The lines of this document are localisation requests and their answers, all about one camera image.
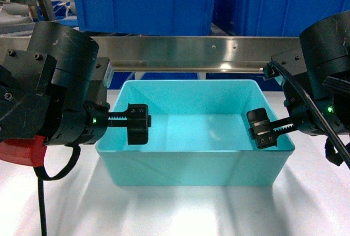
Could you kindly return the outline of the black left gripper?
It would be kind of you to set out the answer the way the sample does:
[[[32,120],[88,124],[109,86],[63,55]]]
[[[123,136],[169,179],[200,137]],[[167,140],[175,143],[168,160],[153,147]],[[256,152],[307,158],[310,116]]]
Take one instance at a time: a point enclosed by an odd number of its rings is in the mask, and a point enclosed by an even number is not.
[[[146,104],[128,104],[123,112],[109,112],[107,102],[85,102],[78,111],[62,110],[43,127],[46,145],[94,144],[108,126],[151,126]],[[148,128],[127,128],[128,145],[145,145]]]

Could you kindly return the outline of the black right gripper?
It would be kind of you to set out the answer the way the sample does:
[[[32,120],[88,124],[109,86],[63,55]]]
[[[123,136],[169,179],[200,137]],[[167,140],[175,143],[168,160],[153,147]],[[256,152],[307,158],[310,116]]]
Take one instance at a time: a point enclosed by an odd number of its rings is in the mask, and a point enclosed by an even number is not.
[[[289,82],[283,83],[284,106],[291,118],[270,121],[266,109],[258,108],[246,113],[249,133],[258,149],[277,146],[277,139],[283,134],[296,130],[304,134],[324,135],[324,129],[318,118],[312,113],[299,93]],[[337,134],[349,133],[349,101],[342,96],[329,95],[313,102],[328,124]]]

